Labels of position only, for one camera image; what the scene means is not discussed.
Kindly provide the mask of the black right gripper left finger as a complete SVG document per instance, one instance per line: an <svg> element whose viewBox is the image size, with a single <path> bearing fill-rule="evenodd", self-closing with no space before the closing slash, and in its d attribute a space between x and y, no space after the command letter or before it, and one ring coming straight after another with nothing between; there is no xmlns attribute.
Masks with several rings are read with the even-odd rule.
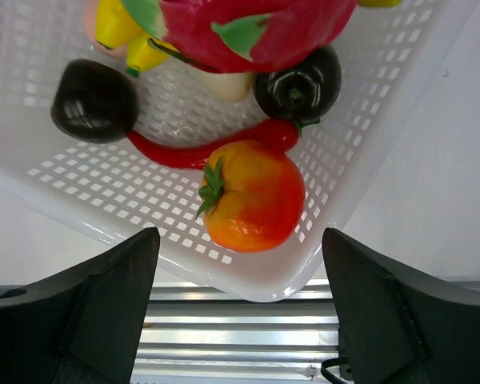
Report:
<svg viewBox="0 0 480 384"><path fill-rule="evenodd" d="M128 383L158 263L155 227L0 294L0 383Z"/></svg>

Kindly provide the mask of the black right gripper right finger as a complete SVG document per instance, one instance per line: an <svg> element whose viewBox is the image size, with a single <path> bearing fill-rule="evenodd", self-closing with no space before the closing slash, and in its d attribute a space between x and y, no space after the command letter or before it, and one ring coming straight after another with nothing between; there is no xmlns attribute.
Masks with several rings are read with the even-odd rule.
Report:
<svg viewBox="0 0 480 384"><path fill-rule="evenodd" d="M322 254L356 383L480 383L480 291L328 228Z"/></svg>

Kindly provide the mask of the orange red tomato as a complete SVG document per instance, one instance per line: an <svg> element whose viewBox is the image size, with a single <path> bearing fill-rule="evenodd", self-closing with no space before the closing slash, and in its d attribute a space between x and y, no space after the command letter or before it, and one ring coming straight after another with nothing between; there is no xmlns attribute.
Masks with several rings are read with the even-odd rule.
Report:
<svg viewBox="0 0 480 384"><path fill-rule="evenodd" d="M285 152L254 140L211 153L196 213L208 235L232 251L272 250L294 231L305 205L301 173Z"/></svg>

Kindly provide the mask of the dark purple plum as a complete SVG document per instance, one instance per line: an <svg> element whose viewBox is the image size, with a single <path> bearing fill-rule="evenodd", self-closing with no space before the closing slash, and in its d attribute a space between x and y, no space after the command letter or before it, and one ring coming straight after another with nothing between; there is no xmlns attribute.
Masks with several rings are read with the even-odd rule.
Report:
<svg viewBox="0 0 480 384"><path fill-rule="evenodd" d="M76 59L64 69L50 116L61 132L84 142L124 139L139 116L134 84L99 62Z"/></svg>

